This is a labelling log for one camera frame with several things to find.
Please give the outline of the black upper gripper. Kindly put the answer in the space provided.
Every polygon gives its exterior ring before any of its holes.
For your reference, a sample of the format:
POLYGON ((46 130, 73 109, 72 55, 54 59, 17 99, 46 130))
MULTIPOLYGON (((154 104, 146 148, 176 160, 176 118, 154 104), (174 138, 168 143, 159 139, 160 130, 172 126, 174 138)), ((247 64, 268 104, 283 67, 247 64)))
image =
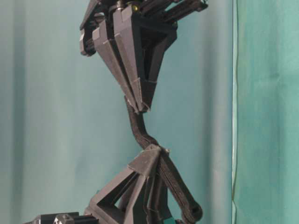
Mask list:
POLYGON ((208 7, 206 0, 91 0, 80 25, 80 52, 99 53, 134 112, 151 108, 171 24, 208 7))

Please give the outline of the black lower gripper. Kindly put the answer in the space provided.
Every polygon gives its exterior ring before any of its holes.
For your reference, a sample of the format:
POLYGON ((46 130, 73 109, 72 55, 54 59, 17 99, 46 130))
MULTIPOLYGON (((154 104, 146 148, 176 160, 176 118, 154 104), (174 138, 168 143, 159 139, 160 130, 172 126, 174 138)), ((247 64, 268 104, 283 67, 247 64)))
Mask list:
POLYGON ((38 215, 31 224, 176 224, 168 207, 162 161, 168 154, 151 144, 90 200, 84 215, 65 212, 38 215), (129 203, 137 178, 149 177, 145 202, 129 203), (166 216, 153 219, 153 216, 166 216))

